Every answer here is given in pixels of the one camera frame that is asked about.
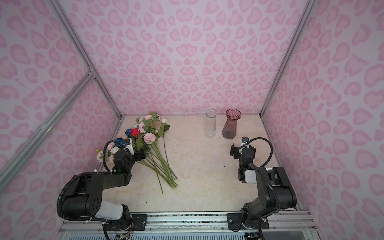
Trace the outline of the purple ribbed glass vase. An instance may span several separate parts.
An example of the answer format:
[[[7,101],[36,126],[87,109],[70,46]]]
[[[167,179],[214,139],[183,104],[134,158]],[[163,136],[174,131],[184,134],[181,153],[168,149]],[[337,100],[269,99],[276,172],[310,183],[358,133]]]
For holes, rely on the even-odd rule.
[[[237,134],[237,121],[242,117],[242,114],[237,109],[228,109],[226,111],[226,123],[222,130],[222,135],[225,139],[231,140]]]

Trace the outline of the red rose stem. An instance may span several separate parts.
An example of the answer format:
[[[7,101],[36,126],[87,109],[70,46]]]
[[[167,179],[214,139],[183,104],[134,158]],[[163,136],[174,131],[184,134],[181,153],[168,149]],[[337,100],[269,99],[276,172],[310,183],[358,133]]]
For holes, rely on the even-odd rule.
[[[137,137],[139,134],[140,134],[139,129],[137,129],[137,128],[131,129],[131,132],[130,132],[131,136]]]

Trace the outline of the pink rose spray stem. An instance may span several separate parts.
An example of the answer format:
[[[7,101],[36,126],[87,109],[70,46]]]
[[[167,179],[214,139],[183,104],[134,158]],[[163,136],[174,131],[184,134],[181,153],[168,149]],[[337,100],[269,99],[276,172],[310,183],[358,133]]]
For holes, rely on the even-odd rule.
[[[178,178],[172,170],[167,158],[164,158],[161,154],[156,135],[153,133],[146,133],[144,134],[143,140],[146,144],[146,150],[148,150],[145,166],[156,173],[161,190],[163,191],[161,180],[163,180],[171,189],[176,189],[179,186],[177,184]]]

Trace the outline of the blue rose stem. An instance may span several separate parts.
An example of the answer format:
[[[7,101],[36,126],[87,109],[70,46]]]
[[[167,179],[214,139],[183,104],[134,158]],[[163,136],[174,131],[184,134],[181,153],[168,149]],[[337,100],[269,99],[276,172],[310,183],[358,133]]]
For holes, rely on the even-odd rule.
[[[125,131],[125,135],[126,135],[127,138],[130,138],[131,132],[132,132],[132,129],[127,129]]]

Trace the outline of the white rose stem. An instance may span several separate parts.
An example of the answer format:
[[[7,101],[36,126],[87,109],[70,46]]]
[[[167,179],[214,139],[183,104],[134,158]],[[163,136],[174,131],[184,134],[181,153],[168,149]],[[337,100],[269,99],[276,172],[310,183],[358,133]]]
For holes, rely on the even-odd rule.
[[[160,119],[160,130],[163,132],[162,138],[163,138],[163,145],[164,145],[164,152],[166,156],[167,164],[169,164],[168,154],[167,154],[167,148],[166,148],[166,141],[165,141],[165,133],[170,129],[169,121],[165,118]]]

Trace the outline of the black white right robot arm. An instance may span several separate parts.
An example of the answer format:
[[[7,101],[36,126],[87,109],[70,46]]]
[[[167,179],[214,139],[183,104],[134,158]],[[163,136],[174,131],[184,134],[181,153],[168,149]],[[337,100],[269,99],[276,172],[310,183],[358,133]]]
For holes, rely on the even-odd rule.
[[[265,141],[271,150],[266,162],[260,167],[254,164],[256,148],[251,146],[257,140]],[[268,217],[297,205],[296,193],[284,168],[266,168],[273,153],[271,142],[262,137],[251,140],[243,137],[239,147],[231,146],[230,155],[239,163],[238,180],[243,184],[257,185],[258,197],[245,203],[239,213],[227,214],[230,231],[258,230],[259,238],[263,239],[262,231],[270,228]]]

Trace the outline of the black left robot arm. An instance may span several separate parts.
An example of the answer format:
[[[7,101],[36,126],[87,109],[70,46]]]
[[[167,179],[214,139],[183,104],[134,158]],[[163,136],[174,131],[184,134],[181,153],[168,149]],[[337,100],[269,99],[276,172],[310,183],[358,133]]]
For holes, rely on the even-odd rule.
[[[57,200],[59,217],[72,222],[101,222],[104,232],[134,229],[128,206],[104,201],[103,191],[127,186],[134,164],[145,159],[146,153],[143,148],[134,147],[131,140],[116,145],[118,151],[112,170],[75,175],[63,187]]]

